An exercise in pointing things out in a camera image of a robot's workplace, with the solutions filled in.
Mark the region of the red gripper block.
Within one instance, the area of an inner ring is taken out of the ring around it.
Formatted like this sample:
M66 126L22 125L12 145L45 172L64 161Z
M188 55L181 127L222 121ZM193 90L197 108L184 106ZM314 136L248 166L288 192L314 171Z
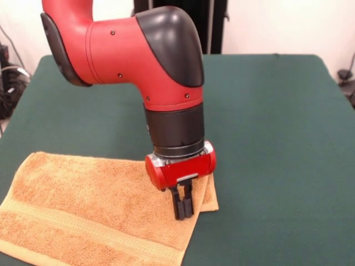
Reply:
M189 158L162 159L155 154L145 156L145 168L151 183L159 190L170 188L175 219L182 221L194 214L192 181L214 172L217 164L216 152L210 141L204 142L200 153ZM184 184L184 202L180 199L176 185Z

